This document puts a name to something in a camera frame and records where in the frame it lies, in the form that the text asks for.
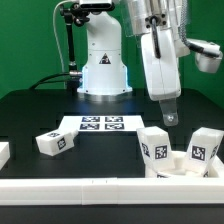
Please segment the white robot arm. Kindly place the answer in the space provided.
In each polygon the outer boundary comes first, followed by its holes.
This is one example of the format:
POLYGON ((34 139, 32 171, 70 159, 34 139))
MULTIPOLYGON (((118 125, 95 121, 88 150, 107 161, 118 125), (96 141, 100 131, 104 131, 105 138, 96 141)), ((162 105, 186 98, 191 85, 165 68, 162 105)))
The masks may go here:
POLYGON ((189 53, 179 34, 186 0, 79 0, 77 11, 86 20, 88 43, 79 92, 101 99, 132 91, 121 59, 121 25, 109 15, 119 2, 127 10, 129 33, 140 38, 149 97, 160 104, 164 124, 174 126, 181 94, 178 59, 189 53))

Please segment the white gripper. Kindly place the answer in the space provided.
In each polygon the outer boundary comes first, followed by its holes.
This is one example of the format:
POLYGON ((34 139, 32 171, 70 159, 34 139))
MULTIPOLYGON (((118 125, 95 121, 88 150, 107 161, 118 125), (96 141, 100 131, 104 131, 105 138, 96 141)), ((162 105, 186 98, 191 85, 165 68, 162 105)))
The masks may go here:
POLYGON ((154 52, 152 33, 141 36, 141 52, 149 96, 159 105, 166 126, 178 124, 176 99, 181 94, 178 58, 189 51, 181 42, 177 26, 158 30, 161 57, 154 52))

